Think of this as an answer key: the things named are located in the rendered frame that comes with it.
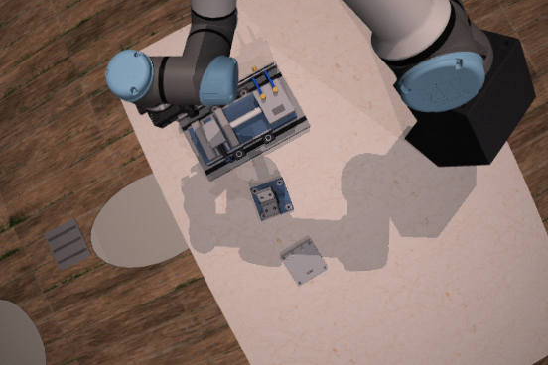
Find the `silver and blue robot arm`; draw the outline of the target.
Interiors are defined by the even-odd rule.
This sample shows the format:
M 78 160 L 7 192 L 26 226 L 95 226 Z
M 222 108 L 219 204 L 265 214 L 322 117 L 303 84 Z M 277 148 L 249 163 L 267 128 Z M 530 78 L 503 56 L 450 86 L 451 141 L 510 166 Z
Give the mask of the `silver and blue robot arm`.
M 408 107 L 451 110 L 482 88 L 493 49 L 462 0 L 343 1 L 371 30 L 372 48 L 399 80 L 397 91 Z M 191 0 L 183 54 L 148 57 L 122 51 L 106 68 L 108 88 L 151 111 L 171 104 L 232 104 L 239 81 L 237 60 L 230 56 L 237 15 L 236 0 Z

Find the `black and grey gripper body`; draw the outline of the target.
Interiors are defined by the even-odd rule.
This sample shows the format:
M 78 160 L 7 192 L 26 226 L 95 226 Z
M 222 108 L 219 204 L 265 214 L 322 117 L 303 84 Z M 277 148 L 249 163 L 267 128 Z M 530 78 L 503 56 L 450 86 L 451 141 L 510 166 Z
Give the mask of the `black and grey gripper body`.
M 141 106 L 138 106 L 138 105 L 136 105 L 136 107 L 137 107 L 137 110 L 138 110 L 139 114 L 141 114 L 141 115 L 143 115 L 147 112 L 149 117 L 151 118 L 154 126 L 160 127 L 160 128 L 164 128 L 164 127 L 168 126 L 169 124 L 171 124 L 172 122 L 179 119 L 178 115 L 180 115 L 182 113 L 185 114 L 186 112 L 188 112 L 189 109 L 195 108 L 194 105 L 185 105 L 185 104 L 171 104 L 165 110 L 161 110 L 161 111 L 147 110 L 147 109 L 145 109 Z

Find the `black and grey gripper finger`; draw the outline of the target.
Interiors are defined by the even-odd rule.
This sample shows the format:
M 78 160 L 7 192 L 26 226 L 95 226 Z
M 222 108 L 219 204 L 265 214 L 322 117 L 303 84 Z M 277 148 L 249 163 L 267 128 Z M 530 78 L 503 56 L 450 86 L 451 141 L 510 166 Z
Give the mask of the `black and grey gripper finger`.
M 193 109 L 191 108 L 191 109 L 188 110 L 189 113 L 187 112 L 187 114 L 188 114 L 188 116 L 189 116 L 190 118 L 194 118 L 195 116 L 199 115 L 198 106 L 197 106 L 197 105 L 194 105 L 194 107 L 195 107 L 195 108 L 193 108 Z M 184 113 L 182 113 L 181 115 L 179 115 L 178 118 L 181 117 L 181 116 L 183 116 L 183 115 L 184 115 Z

